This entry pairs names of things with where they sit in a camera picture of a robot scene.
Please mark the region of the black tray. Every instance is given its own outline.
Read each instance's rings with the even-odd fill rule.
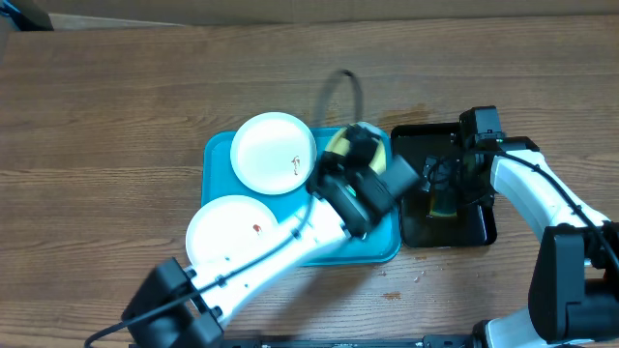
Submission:
[[[453,151],[452,134],[458,123],[397,126],[391,132],[394,155],[403,156],[420,173],[427,156]],[[496,240],[491,208],[477,204],[457,210],[457,217],[429,217],[429,194],[420,190],[404,196],[399,205],[399,229],[409,247],[477,247]]]

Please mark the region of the white plate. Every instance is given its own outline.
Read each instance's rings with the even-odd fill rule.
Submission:
[[[298,118],[267,112],[251,118],[234,135],[234,173],[248,188],[282,194],[306,181],[316,161],[316,142]]]
[[[271,210],[253,198],[229,195],[215,199],[193,216],[185,237],[187,255],[198,265],[256,241],[277,224]]]

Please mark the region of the blue tray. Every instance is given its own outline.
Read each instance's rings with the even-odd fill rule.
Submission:
[[[318,156],[339,128],[313,129]],[[214,135],[204,149],[204,170],[202,172],[202,206],[206,203],[231,194],[249,196],[264,203],[282,222],[308,201],[305,186],[301,185],[289,193],[267,195],[247,188],[234,174],[230,162],[230,147],[236,131],[224,131]],[[387,164],[391,161],[389,136],[382,133],[387,152]],[[393,211],[380,222],[378,227],[368,233],[364,240],[354,239],[331,254],[312,260],[306,266],[346,265],[387,262],[398,253],[401,245],[398,212]]]

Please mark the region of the brown tabletop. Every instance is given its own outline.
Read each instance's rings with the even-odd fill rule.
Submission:
[[[576,194],[619,217],[618,16],[12,34],[0,66],[0,345],[79,346],[118,321],[154,266],[187,265],[205,143],[267,110],[316,126],[336,68],[362,78],[365,119],[386,131],[497,105],[508,135],[531,137]],[[349,92],[326,125],[352,119]],[[228,336],[469,333],[526,305],[538,252],[504,198],[495,216],[490,247],[297,269]]]

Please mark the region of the black cable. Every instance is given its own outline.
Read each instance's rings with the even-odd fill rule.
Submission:
[[[606,238],[604,237],[604,234],[602,233],[602,229],[599,226],[596,226],[596,224],[593,223],[593,221],[591,221],[591,219],[582,212],[582,208],[574,202],[574,200],[563,189],[563,187],[561,187],[561,185],[552,176],[550,176],[550,174],[543,171],[542,168],[538,164],[533,164],[525,159],[521,159],[519,157],[507,154],[505,152],[500,152],[500,151],[473,150],[473,151],[470,151],[469,153],[479,154],[479,155],[499,156],[499,157],[502,157],[508,160],[514,160],[522,165],[525,165],[531,168],[531,170],[537,172],[538,174],[542,175],[542,177],[546,179],[554,187],[554,189],[556,189],[556,191],[563,197],[566,203],[568,203],[570,208],[572,208],[572,210],[574,211],[574,214],[576,214],[582,220],[582,222],[584,222],[587,225],[587,227],[589,227],[595,232],[596,237],[599,239],[600,243],[602,243],[602,246],[606,250],[606,253],[608,254],[608,257],[610,258],[610,262],[612,263],[612,266],[615,269],[615,272],[619,275],[619,259],[617,258],[617,255],[615,254],[615,252],[612,250],[612,247],[610,246]]]
[[[363,117],[363,91],[361,90],[361,84],[359,83],[359,79],[357,78],[357,76],[348,70],[341,70],[341,71],[337,71],[334,72],[331,77],[327,80],[327,82],[325,83],[325,86],[323,87],[322,93],[320,95],[320,97],[318,98],[318,104],[315,108],[315,116],[316,119],[320,120],[319,125],[322,126],[322,123],[324,122],[325,119],[325,115],[327,113],[327,105],[329,104],[329,100],[331,99],[331,96],[333,95],[333,93],[336,90],[336,87],[339,84],[339,79],[342,76],[348,76],[350,77],[350,81],[352,83],[352,87],[353,87],[353,97],[355,99],[355,122],[360,122],[362,117]],[[98,333],[94,333],[93,335],[91,335],[90,337],[88,337],[85,341],[84,341],[84,348],[91,348],[91,344],[93,342],[95,342],[96,340],[107,336],[108,334],[113,334],[116,333],[119,330],[123,330],[128,326],[131,325],[135,325],[137,323],[143,322],[145,320],[148,320],[154,316],[160,315],[164,312],[166,312],[167,310],[172,309],[173,307],[177,306],[177,305],[181,305],[184,304],[185,302],[199,296],[200,294],[202,294],[205,291],[208,291],[216,286],[219,286],[222,282],[226,282],[227,280],[233,278],[234,276],[237,276],[239,274],[241,274],[242,272],[250,269],[251,267],[259,264],[260,262],[266,260],[267,258],[271,257],[273,254],[275,254],[276,252],[280,251],[281,249],[283,249],[284,247],[286,247],[289,243],[291,243],[292,241],[294,241],[298,236],[299,233],[301,231],[303,231],[303,229],[305,228],[306,224],[308,223],[308,221],[310,220],[310,216],[311,216],[311,211],[313,210],[313,203],[314,203],[314,197],[312,195],[309,196],[309,201],[308,201],[308,205],[306,207],[306,211],[304,213],[303,218],[301,218],[301,221],[299,221],[299,225],[297,225],[297,227],[290,231],[291,235],[286,238],[283,242],[281,242],[279,245],[277,245],[276,247],[272,248],[271,250],[267,251],[266,253],[262,254],[260,257],[255,258],[254,260],[250,261],[249,263],[245,264],[244,266],[231,271],[229,274],[220,277],[218,280],[213,281],[191,293],[189,293],[188,295],[185,295],[181,298],[178,298],[168,304],[164,304],[162,306],[159,306],[153,310],[150,310],[142,315],[136,316],[133,319],[127,320],[127,321],[123,321],[120,322],[118,324],[112,325],[106,329],[103,329],[101,331],[99,331]]]
[[[427,181],[431,184],[442,184],[442,183],[446,183],[448,182],[451,178],[452,175],[447,175],[445,178],[443,179],[439,179],[439,180],[434,180],[434,177],[436,176],[434,173],[438,170],[439,166],[441,164],[443,164],[445,161],[447,160],[454,160],[456,158],[458,158],[461,154],[452,154],[449,156],[445,156],[442,157],[440,159],[438,159],[433,165],[432,167],[429,168],[429,170],[427,171]]]
[[[331,97],[333,96],[336,88],[339,85],[339,82],[343,77],[349,77],[350,83],[353,89],[353,99],[355,102],[355,123],[361,122],[364,115],[364,93],[361,89],[361,83],[359,82],[359,78],[349,71],[349,70],[338,70],[335,71],[329,76],[327,81],[325,82],[322,90],[320,91],[320,95],[318,96],[318,100],[316,102],[316,108],[314,109],[314,118],[318,124],[318,126],[322,126],[326,115],[327,115],[327,107],[329,106],[329,102],[331,101]]]

